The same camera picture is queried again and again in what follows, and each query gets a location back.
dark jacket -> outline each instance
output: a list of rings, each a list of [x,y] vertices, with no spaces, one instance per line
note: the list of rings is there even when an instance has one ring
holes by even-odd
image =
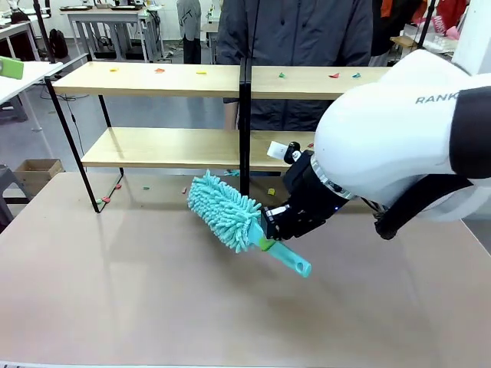
[[[258,0],[224,1],[218,64],[250,57],[257,5]],[[261,0],[254,65],[366,66],[372,28],[371,0]],[[328,106],[329,101],[254,100],[251,128],[314,130]]]

black bag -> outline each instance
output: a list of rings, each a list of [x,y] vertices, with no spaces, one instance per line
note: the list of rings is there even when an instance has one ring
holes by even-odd
[[[51,29],[49,32],[49,44],[55,58],[62,59],[68,56],[68,46],[62,31]]]

green box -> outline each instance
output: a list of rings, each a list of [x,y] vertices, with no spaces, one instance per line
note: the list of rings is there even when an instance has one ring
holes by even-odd
[[[0,56],[0,76],[22,79],[24,75],[24,63],[9,57]]]

gray floor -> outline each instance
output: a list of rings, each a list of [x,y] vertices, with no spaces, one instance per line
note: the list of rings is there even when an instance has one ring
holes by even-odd
[[[73,45],[71,55],[76,55]],[[174,51],[173,63],[182,63],[182,51]],[[203,63],[209,63],[209,49],[202,49]],[[42,86],[34,86],[28,91],[31,104],[43,127],[42,133],[31,131],[31,122],[23,123],[14,120],[0,119],[0,162],[15,169],[24,159],[49,157],[47,145],[54,157],[61,159],[67,171],[76,171],[77,167],[70,147],[61,128],[58,116],[54,111],[48,93]],[[183,128],[221,128],[223,127],[224,111],[221,99],[216,98],[185,98],[185,97],[105,97],[111,122],[115,127],[183,127]],[[70,102],[80,130],[84,150],[91,147],[103,133],[106,124],[97,97],[78,96]],[[61,102],[65,116],[69,119],[66,102]],[[77,139],[75,125],[69,119],[71,132]],[[114,169],[90,168],[89,171],[114,171]],[[129,169],[128,172],[158,173],[192,173],[200,174],[202,170],[181,169]],[[491,251],[491,227],[489,221],[466,220],[466,224],[474,232],[484,246]]]

